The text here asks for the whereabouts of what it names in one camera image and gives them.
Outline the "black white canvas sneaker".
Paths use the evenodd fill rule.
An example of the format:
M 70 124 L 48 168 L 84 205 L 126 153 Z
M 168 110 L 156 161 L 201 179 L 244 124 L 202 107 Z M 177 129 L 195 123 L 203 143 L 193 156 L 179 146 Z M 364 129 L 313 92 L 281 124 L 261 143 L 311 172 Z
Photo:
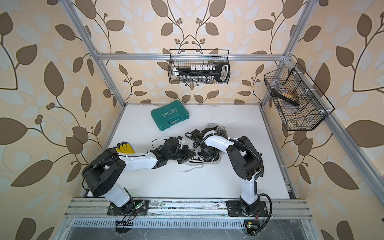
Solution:
M 192 168 L 182 171 L 183 173 L 189 173 L 195 169 L 201 169 L 205 165 L 217 164 L 220 162 L 220 150 L 216 149 L 204 149 L 200 151 L 195 151 L 196 155 L 191 159 L 184 162 Z

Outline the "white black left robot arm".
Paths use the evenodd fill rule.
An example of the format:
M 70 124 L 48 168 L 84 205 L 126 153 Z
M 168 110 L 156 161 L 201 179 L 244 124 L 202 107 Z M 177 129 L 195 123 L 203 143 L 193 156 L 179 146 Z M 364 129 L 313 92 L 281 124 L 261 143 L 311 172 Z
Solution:
M 141 169 L 158 169 L 168 161 L 183 164 L 197 155 L 181 142 L 182 137 L 169 138 L 163 145 L 145 154 L 127 154 L 109 148 L 82 171 L 82 186 L 87 186 L 94 197 L 109 200 L 115 215 L 129 215 L 143 205 L 136 203 L 129 192 L 117 183 L 121 174 Z

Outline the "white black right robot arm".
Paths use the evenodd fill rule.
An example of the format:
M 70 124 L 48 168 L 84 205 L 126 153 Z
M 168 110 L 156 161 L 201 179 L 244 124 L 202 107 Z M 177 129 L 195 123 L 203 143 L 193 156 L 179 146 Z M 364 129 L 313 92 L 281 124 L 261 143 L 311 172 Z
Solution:
M 238 200 L 227 201 L 228 215 L 231 217 L 270 217 L 272 200 L 267 194 L 258 193 L 258 178 L 264 176 L 262 154 L 253 146 L 249 138 L 230 138 L 217 131 L 217 127 L 194 130 L 185 133 L 193 141 L 194 149 L 201 149 L 204 158 L 208 150 L 221 151 L 228 155 L 234 172 L 242 180 L 242 191 Z

